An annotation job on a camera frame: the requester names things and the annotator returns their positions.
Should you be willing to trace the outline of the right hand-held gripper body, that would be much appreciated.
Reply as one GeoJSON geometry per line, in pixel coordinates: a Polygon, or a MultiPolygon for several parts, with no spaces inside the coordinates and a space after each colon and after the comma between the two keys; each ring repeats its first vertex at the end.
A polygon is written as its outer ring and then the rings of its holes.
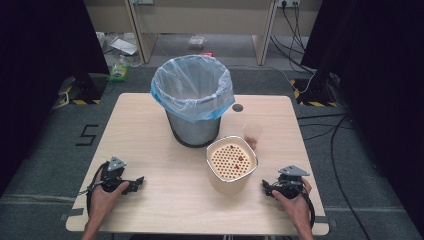
{"type": "Polygon", "coordinates": [[[295,165],[281,168],[278,173],[279,177],[271,185],[270,192],[278,191],[287,199],[294,199],[302,192],[304,188],[302,178],[309,176],[308,172],[295,165]]]}

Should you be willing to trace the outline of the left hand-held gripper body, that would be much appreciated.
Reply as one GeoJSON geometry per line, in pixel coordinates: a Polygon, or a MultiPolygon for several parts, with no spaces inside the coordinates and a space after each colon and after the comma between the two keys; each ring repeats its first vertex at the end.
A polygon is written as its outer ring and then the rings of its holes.
{"type": "Polygon", "coordinates": [[[101,186],[106,192],[113,192],[123,182],[121,176],[126,163],[116,156],[112,156],[101,167],[101,186]]]}

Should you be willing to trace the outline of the person's right hand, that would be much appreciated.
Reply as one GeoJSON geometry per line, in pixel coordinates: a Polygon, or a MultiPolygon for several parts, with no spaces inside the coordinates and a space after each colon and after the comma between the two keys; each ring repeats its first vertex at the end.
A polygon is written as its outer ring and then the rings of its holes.
{"type": "Polygon", "coordinates": [[[287,199],[277,190],[273,190],[272,194],[281,204],[279,210],[288,214],[298,232],[311,231],[309,206],[301,195],[287,199]]]}

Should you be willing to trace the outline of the person's left hand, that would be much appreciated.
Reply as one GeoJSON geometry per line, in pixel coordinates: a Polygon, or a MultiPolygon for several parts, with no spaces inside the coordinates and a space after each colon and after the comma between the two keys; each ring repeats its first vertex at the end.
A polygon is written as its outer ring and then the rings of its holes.
{"type": "Polygon", "coordinates": [[[128,186],[129,182],[124,181],[113,192],[106,192],[101,186],[96,186],[91,196],[89,219],[104,220],[111,213],[115,203],[128,186]]]}

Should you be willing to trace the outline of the brown food scraps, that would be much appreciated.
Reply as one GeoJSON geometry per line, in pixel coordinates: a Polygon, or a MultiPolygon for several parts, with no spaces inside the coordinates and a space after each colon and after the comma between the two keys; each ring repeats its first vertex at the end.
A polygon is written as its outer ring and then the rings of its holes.
{"type": "Polygon", "coordinates": [[[235,169],[239,169],[239,163],[244,160],[241,149],[238,146],[230,145],[229,154],[235,169]]]}

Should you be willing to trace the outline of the beige container with perforated strainer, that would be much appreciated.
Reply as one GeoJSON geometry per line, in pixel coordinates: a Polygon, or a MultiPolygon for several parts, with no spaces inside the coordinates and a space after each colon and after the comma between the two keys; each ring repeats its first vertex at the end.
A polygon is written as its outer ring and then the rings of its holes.
{"type": "Polygon", "coordinates": [[[209,181],[214,189],[222,194],[233,195],[246,185],[250,175],[258,167],[258,158],[254,150],[239,136],[227,136],[206,148],[206,162],[209,166],[209,181]],[[230,158],[229,146],[241,149],[244,160],[235,169],[230,158]]]}

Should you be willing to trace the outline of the clear plastic cup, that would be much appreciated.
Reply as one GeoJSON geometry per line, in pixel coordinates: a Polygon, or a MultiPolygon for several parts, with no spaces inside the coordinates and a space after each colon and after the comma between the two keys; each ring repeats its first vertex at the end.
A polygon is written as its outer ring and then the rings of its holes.
{"type": "Polygon", "coordinates": [[[243,126],[243,139],[255,150],[262,135],[263,127],[257,123],[246,123],[243,126]]]}

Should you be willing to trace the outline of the grey metal trash bin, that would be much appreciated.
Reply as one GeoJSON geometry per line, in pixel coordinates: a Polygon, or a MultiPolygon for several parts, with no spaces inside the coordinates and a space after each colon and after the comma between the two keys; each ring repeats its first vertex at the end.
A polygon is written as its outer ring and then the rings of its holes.
{"type": "Polygon", "coordinates": [[[221,119],[190,122],[166,111],[175,139],[183,146],[201,148],[213,143],[220,130],[221,119]]]}

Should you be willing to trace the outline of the black stand base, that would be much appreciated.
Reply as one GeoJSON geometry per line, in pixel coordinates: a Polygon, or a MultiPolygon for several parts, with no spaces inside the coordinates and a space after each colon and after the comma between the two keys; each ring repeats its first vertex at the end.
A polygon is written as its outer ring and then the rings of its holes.
{"type": "Polygon", "coordinates": [[[65,79],[52,110],[55,111],[70,104],[99,104],[106,88],[107,78],[106,74],[88,73],[82,79],[74,76],[65,79]]]}
{"type": "Polygon", "coordinates": [[[289,81],[299,105],[313,107],[336,107],[337,103],[326,83],[315,83],[313,76],[294,78],[289,81]]]}

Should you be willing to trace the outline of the green snack packet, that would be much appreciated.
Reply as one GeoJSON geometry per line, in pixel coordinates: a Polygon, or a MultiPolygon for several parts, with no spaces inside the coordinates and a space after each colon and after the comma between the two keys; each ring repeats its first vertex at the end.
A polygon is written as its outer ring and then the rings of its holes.
{"type": "Polygon", "coordinates": [[[107,80],[109,82],[123,82],[127,79],[128,75],[128,61],[124,55],[121,55],[119,60],[114,63],[110,69],[107,80]]]}

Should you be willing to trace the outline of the translucent blue bin liner bag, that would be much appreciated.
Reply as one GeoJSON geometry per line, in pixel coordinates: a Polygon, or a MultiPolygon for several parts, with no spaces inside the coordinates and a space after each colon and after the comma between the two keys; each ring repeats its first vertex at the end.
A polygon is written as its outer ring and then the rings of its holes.
{"type": "Polygon", "coordinates": [[[230,71],[205,55],[165,62],[152,78],[150,93],[165,110],[189,122],[216,120],[235,102],[230,71]]]}

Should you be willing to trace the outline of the black curtain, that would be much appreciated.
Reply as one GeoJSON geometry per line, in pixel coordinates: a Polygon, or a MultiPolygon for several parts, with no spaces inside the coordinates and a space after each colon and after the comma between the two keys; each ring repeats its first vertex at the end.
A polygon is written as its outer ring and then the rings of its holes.
{"type": "Polygon", "coordinates": [[[340,77],[377,166],[424,237],[424,0],[322,0],[302,62],[340,77]]]}
{"type": "Polygon", "coordinates": [[[0,196],[63,81],[107,72],[84,0],[0,0],[0,196]]]}

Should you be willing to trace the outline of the crumpled white plastic pile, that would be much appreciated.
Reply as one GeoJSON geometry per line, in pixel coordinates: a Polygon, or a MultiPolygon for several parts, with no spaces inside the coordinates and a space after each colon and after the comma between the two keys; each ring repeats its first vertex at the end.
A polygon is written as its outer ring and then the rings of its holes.
{"type": "Polygon", "coordinates": [[[108,66],[120,63],[136,68],[141,65],[133,33],[97,32],[96,35],[108,66]]]}

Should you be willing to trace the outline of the clear plastic package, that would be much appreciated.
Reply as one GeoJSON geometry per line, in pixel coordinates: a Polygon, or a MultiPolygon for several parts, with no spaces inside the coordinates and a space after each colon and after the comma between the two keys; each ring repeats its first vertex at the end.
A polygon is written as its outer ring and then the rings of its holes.
{"type": "Polygon", "coordinates": [[[202,36],[191,36],[188,40],[189,50],[202,50],[204,48],[205,38],[202,36]]]}

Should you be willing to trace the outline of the beige wooden desk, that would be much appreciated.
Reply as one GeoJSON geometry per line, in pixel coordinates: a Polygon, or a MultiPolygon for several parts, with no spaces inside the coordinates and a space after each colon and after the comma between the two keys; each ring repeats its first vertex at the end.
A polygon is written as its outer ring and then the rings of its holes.
{"type": "Polygon", "coordinates": [[[277,0],[83,0],[98,32],[131,32],[140,60],[148,63],[161,34],[250,35],[259,65],[265,63],[270,38],[289,36],[295,25],[311,34],[324,0],[300,0],[299,7],[279,8],[277,0]]]}

